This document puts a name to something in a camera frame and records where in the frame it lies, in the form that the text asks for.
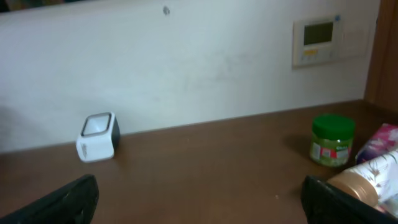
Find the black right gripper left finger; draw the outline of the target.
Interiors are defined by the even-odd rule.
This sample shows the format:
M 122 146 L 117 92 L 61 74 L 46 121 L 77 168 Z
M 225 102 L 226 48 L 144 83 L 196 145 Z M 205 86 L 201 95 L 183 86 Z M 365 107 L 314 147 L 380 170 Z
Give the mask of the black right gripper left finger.
M 99 200 L 96 177 L 86 174 L 1 218 L 3 224 L 90 224 Z

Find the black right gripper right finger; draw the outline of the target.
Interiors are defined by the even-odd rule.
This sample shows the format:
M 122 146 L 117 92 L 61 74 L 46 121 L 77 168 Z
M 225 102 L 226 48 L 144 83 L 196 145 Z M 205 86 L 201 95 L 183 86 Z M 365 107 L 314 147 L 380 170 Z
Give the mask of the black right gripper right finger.
M 301 204 L 308 224 L 397 224 L 397 219 L 315 176 L 302 184 Z

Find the cream lotion tube gold cap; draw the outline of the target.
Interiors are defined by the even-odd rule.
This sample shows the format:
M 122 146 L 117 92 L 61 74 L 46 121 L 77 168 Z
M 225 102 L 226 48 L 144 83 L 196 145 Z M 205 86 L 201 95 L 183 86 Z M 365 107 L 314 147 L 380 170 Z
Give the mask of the cream lotion tube gold cap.
M 397 194 L 397 150 L 346 169 L 328 183 L 375 207 Z

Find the green lid glass jar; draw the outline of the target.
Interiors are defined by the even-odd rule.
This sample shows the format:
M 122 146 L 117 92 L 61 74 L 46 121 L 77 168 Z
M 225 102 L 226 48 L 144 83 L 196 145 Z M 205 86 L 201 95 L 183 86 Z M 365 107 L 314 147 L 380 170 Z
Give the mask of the green lid glass jar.
M 310 158 L 327 167 L 347 163 L 353 145 L 355 122 L 337 114 L 321 114 L 312 122 Z

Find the purple red pad package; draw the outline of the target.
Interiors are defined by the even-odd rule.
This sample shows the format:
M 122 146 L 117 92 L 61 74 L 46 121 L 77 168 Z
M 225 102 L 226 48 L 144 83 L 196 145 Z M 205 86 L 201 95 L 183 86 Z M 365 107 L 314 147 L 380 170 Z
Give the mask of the purple red pad package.
M 384 123 L 359 150 L 355 157 L 356 164 L 370 161 L 386 154 L 397 146 L 397 126 Z

